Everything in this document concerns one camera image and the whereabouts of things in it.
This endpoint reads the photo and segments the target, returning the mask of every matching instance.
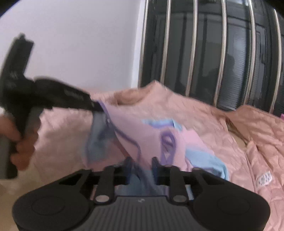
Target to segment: quilted pink fabric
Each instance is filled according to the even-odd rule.
[[[259,193],[270,205],[265,231],[284,230],[284,121],[250,106],[225,113],[197,100],[175,94],[157,82],[142,89],[93,94],[138,119],[172,118],[193,129],[227,166],[231,181]],[[33,162],[45,183],[83,168],[81,153],[92,115],[83,110],[53,109],[41,116],[42,127]],[[242,150],[229,134],[234,125],[248,142]],[[103,169],[101,162],[97,170]],[[270,171],[272,181],[257,188],[256,179]]]

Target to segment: human hand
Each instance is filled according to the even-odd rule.
[[[0,115],[0,135],[4,135],[16,143],[17,153],[13,153],[10,159],[20,171],[25,170],[29,166],[31,156],[35,151],[34,144],[38,139],[37,131],[39,128],[40,120],[38,119],[34,123],[33,130],[22,138],[14,122],[6,116]]]

